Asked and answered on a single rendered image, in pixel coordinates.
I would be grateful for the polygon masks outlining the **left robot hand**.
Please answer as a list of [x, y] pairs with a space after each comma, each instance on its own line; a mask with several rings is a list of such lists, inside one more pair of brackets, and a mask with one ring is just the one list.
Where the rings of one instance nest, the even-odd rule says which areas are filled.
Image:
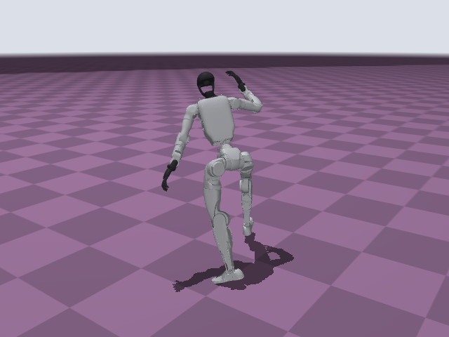
[[177, 164], [178, 164], [178, 161], [174, 159], [174, 160], [171, 162], [170, 165], [167, 165], [168, 168], [167, 168], [166, 172], [164, 173], [164, 176], [163, 176], [163, 182], [162, 182], [162, 184], [161, 184], [163, 190], [165, 190], [165, 191], [168, 190], [168, 189], [167, 189], [168, 186], [167, 186], [167, 182], [166, 182], [166, 181], [167, 181], [167, 179], [168, 179], [170, 173], [171, 173], [172, 171], [175, 171], [175, 168], [176, 168]]

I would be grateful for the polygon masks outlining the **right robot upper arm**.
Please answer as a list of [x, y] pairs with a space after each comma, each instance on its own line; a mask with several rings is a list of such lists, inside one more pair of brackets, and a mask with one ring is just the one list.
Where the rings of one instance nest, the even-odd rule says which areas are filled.
[[235, 97], [230, 97], [228, 99], [230, 102], [231, 109], [233, 109], [233, 110], [237, 110], [237, 109], [250, 110], [251, 112], [257, 114], [262, 109], [262, 106], [256, 105], [254, 103], [254, 101], [252, 103], [249, 100], [235, 98]]

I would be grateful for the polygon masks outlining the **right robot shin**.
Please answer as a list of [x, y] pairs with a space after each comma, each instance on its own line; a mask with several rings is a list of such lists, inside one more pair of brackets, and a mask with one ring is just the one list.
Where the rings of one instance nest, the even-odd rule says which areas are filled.
[[250, 210], [252, 206], [252, 180], [249, 180], [248, 192], [241, 193], [241, 204], [244, 214], [244, 226], [250, 226]]

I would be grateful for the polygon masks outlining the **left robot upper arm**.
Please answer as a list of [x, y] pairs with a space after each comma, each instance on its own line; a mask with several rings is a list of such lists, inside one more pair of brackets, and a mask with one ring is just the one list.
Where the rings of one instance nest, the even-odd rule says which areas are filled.
[[198, 103], [190, 105], [186, 109], [184, 118], [182, 120], [181, 132], [179, 137], [179, 141], [182, 141], [184, 144], [187, 144], [189, 142], [190, 136], [188, 134], [194, 122], [193, 119], [196, 118], [198, 112]]

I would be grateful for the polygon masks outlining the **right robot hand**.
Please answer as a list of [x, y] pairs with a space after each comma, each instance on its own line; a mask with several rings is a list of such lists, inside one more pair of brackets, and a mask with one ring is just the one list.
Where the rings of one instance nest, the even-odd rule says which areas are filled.
[[243, 83], [242, 80], [239, 78], [239, 76], [235, 75], [235, 73], [233, 71], [226, 71], [225, 73], [227, 73], [227, 74], [229, 74], [229, 76], [233, 76], [235, 78], [235, 80], [239, 84], [238, 88], [240, 88], [240, 90], [242, 92], [244, 92], [246, 90], [245, 83]]

